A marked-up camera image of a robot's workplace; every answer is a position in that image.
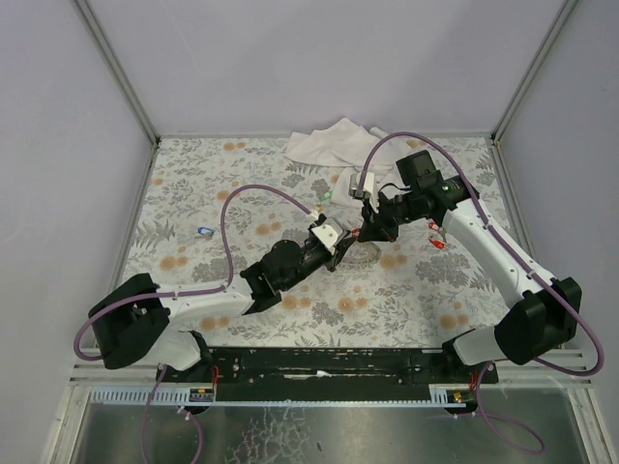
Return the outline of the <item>white disc with keyrings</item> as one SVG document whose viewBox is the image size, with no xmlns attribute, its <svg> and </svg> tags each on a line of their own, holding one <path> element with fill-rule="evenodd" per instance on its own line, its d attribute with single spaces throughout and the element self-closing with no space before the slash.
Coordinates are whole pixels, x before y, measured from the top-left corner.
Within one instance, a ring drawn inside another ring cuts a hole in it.
<svg viewBox="0 0 619 464">
<path fill-rule="evenodd" d="M 365 269 L 377 264 L 382 250 L 374 243 L 353 244 L 339 263 L 345 269 Z"/>
</svg>

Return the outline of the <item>blue tagged key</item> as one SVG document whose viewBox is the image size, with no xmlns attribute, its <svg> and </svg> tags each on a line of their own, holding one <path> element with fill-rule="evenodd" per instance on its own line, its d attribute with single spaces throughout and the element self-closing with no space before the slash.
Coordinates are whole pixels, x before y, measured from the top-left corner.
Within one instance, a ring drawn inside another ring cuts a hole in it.
<svg viewBox="0 0 619 464">
<path fill-rule="evenodd" d="M 210 240 L 215 235 L 215 230 L 210 227 L 200 226 L 196 230 L 197 238 L 204 238 Z"/>
</svg>

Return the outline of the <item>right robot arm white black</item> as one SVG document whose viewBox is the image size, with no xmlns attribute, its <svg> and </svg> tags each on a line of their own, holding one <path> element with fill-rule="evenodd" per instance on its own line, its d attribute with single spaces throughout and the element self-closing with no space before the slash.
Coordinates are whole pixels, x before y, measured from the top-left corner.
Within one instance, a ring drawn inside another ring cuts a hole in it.
<svg viewBox="0 0 619 464">
<path fill-rule="evenodd" d="M 377 188 L 372 173 L 351 176 L 349 194 L 363 203 L 359 240 L 393 242 L 403 224 L 429 219 L 468 250 L 508 308 L 499 323 L 461 334 L 445 350 L 464 365 L 524 365 L 575 336 L 582 291 L 572 278 L 559 280 L 539 266 L 492 223 L 478 192 L 460 175 L 444 178 L 428 151 L 398 160 L 397 169 L 404 191 L 393 197 Z"/>
</svg>

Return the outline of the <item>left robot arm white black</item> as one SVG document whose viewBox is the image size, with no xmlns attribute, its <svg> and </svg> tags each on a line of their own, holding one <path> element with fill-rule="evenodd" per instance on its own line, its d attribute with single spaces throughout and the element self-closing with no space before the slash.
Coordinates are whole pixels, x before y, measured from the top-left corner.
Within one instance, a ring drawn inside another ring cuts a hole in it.
<svg viewBox="0 0 619 464">
<path fill-rule="evenodd" d="M 321 268 L 332 272 L 356 242 L 350 232 L 329 232 L 326 247 L 310 233 L 300 246 L 281 240 L 228 286 L 159 292 L 148 274 L 131 277 L 88 313 L 100 353 L 94 359 L 114 370 L 141 361 L 186 371 L 209 358 L 199 331 L 206 318 L 263 312 L 282 294 Z"/>
</svg>

